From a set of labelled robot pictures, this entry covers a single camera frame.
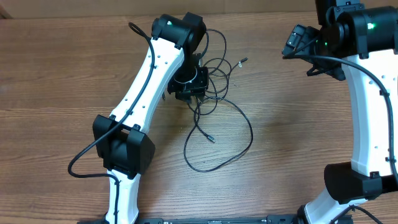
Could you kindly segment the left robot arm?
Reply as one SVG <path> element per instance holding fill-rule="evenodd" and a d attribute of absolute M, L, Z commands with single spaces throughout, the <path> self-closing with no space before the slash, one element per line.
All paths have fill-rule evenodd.
<path fill-rule="evenodd" d="M 109 209 L 102 223 L 134 223 L 139 215 L 141 175 L 154 156 L 147 133 L 165 92 L 189 103 L 202 99 L 209 85 L 206 67 L 196 49 L 206 34 L 203 18 L 188 12 L 183 19 L 163 14 L 152 24 L 149 49 L 123 100 L 108 117 L 93 123 L 96 151 L 109 177 Z"/>

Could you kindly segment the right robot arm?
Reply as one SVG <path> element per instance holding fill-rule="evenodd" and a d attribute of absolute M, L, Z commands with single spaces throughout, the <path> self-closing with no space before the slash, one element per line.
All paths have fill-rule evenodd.
<path fill-rule="evenodd" d="M 325 189 L 291 223 L 351 223 L 349 212 L 397 190 L 397 9 L 359 1 L 317 1 L 319 28 L 296 25 L 282 55 L 348 84 L 350 161 L 329 164 Z"/>

